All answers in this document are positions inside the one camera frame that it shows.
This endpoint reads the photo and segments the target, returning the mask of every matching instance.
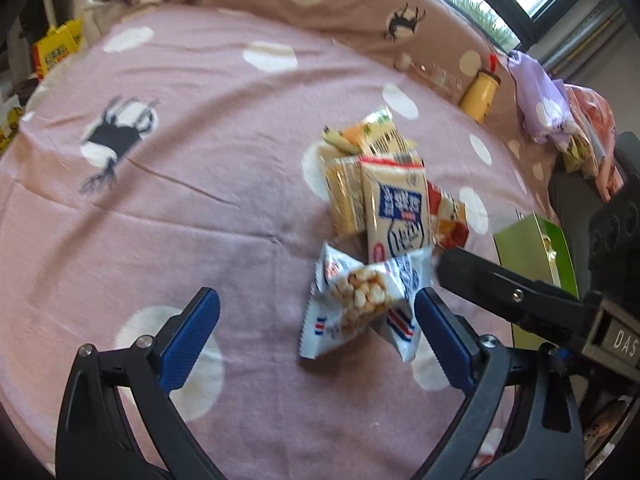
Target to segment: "wall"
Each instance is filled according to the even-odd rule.
[[[617,33],[571,80],[610,104],[619,132],[640,137],[640,39],[630,25]]]

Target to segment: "screw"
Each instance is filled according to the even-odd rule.
[[[79,349],[78,349],[78,355],[80,357],[87,357],[88,355],[91,355],[91,352],[94,351],[94,347],[91,346],[89,343],[82,345]]]
[[[150,335],[141,335],[138,339],[136,339],[136,346],[138,348],[149,348],[153,343],[154,338]]]
[[[495,348],[498,340],[492,335],[483,335],[480,336],[480,344],[486,348]]]
[[[524,300],[524,292],[521,289],[517,288],[513,291],[511,299],[516,303],[522,303],[522,300]]]

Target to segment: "polka dot blanket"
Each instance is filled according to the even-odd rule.
[[[428,343],[410,364],[372,333],[297,358],[314,263],[333,237],[322,128],[388,105],[430,179],[465,202],[467,248],[494,261],[493,232],[550,214],[552,152],[522,135],[503,68],[482,127],[391,67],[398,52],[417,59],[421,41],[448,41],[424,62],[471,81],[489,47],[435,0],[240,1],[165,4],[117,25],[22,118],[0,162],[0,402],[53,463],[76,349],[128,346],[211,286],[220,322],[172,400],[229,479],[409,478],[462,402]],[[386,24],[405,2],[418,16],[411,32]],[[477,332],[510,344],[506,322],[440,292]],[[506,399],[485,454],[508,409]]]

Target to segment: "yellow bag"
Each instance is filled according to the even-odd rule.
[[[77,52],[81,41],[82,19],[66,22],[58,28],[49,27],[47,35],[32,48],[38,79],[42,81],[55,65]]]

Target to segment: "blue gripper pad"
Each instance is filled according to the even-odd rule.
[[[418,320],[434,354],[436,354],[449,384],[462,390],[465,395],[470,395],[476,390],[472,375],[471,355],[454,330],[452,323],[455,323],[459,330],[464,329],[435,291],[431,290],[431,293],[434,298],[427,294],[426,289],[422,289],[416,294],[415,318]],[[440,306],[437,306],[435,301],[439,301]],[[445,312],[449,314],[451,322],[447,320]]]
[[[186,319],[181,320],[182,324],[160,359],[159,383],[167,394],[184,386],[196,359],[218,323],[220,298],[217,292],[212,288],[201,289],[178,317],[183,316]]]

